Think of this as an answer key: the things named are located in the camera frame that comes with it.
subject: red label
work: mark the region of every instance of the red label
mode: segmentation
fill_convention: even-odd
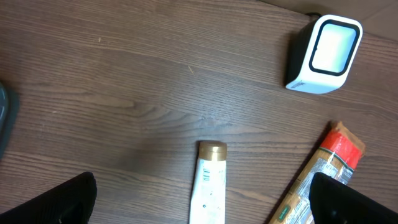
[[[321,147],[335,152],[353,169],[356,168],[362,156],[362,152],[349,139],[334,130],[329,132],[325,140],[323,140]]]

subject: gold cap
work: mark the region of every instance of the gold cap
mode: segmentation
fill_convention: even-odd
[[[201,141],[199,158],[207,161],[225,161],[226,144],[220,141]]]

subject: white tube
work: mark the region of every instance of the white tube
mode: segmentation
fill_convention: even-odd
[[[225,186],[226,144],[200,142],[189,224],[225,223]]]

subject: brown wooden surface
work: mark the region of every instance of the brown wooden surface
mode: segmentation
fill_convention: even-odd
[[[186,223],[195,142],[228,143],[226,222],[264,223],[325,125],[367,144],[349,186],[398,212],[398,44],[365,34],[345,85],[282,85],[308,17],[255,1],[0,3],[0,79],[21,108],[0,212],[83,171],[90,223]]]

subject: white speaker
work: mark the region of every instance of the white speaker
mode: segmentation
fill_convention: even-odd
[[[286,88],[322,94],[341,87],[362,33],[358,21],[341,16],[325,15],[309,23],[292,45]]]

